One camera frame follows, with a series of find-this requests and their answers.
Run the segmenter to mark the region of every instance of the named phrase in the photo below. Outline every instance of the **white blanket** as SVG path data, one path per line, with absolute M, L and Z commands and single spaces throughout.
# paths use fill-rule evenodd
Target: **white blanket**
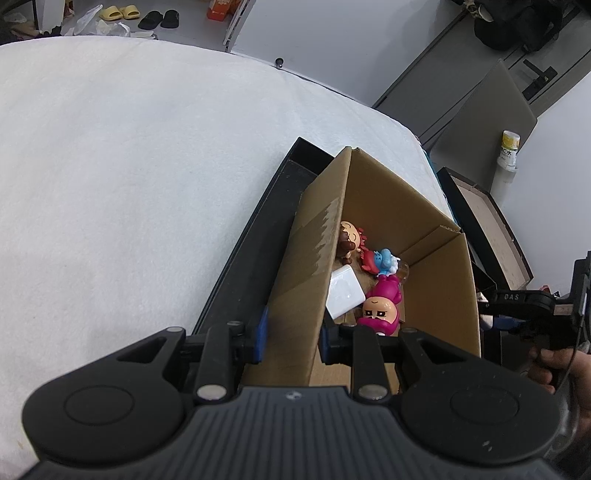
M 20 414 L 39 385 L 192 329 L 298 136 L 363 148 L 449 215 L 409 130 L 253 60 L 76 37 L 0 47 L 0 66 L 2 479 L 35 462 Z

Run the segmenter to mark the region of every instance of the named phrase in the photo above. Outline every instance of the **slipper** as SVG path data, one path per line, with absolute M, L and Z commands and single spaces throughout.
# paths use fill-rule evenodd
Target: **slipper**
M 123 18 L 126 20 L 135 20 L 136 18 L 139 18 L 139 11 L 135 5 L 121 7 L 119 11 L 123 14 Z
M 103 10 L 101 10 L 99 16 L 106 22 L 121 20 L 123 18 L 123 14 L 114 5 L 112 7 L 104 8 Z
M 164 17 L 160 12 L 152 10 L 151 12 L 148 12 L 148 15 L 139 21 L 138 28 L 141 28 L 142 30 L 153 30 L 158 26 L 163 18 Z
M 160 24 L 162 28 L 177 28 L 178 27 L 178 12 L 176 10 L 168 10 L 164 14 L 164 20 Z

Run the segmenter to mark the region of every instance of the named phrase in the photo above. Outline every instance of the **gray floor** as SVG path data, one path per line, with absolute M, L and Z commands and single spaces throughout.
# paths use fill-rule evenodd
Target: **gray floor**
M 97 4 L 98 0 L 74 0 L 76 15 L 73 19 L 69 18 L 64 21 L 62 32 L 66 32 L 74 26 L 76 20 Z M 103 4 L 105 8 L 111 5 L 112 3 Z M 141 14 L 138 20 L 122 20 L 123 23 L 130 26 L 132 32 L 140 31 L 138 23 L 149 11 L 157 10 L 164 15 L 166 10 L 173 9 L 179 13 L 178 28 L 156 27 L 154 31 L 159 40 L 193 45 L 209 50 L 224 51 L 225 49 L 222 43 L 232 17 L 228 15 L 223 22 L 208 19 L 205 16 L 208 2 L 199 0 L 125 0 L 123 3 L 118 1 L 115 5 L 118 7 L 135 5 L 138 8 Z

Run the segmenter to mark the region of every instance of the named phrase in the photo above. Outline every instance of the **white charger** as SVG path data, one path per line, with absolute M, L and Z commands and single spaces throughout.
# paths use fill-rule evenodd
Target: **white charger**
M 365 302 L 365 293 L 351 265 L 334 270 L 330 275 L 329 296 L 326 309 L 334 320 Z

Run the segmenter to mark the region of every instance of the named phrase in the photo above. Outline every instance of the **toy figurine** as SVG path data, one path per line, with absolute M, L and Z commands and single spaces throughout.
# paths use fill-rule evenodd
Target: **toy figurine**
M 401 283 L 408 278 L 408 264 L 383 248 L 378 251 L 361 252 L 361 268 L 372 275 L 396 275 Z
M 363 234 L 362 228 L 355 228 L 352 223 L 341 222 L 339 239 L 336 245 L 336 256 L 340 258 L 343 265 L 351 265 L 351 253 L 367 250 L 365 241 L 367 237 Z
M 365 296 L 363 316 L 357 320 L 357 325 L 367 325 L 378 335 L 392 335 L 400 323 L 400 312 L 396 308 L 402 301 L 399 284 L 396 275 L 380 275 L 376 286 Z

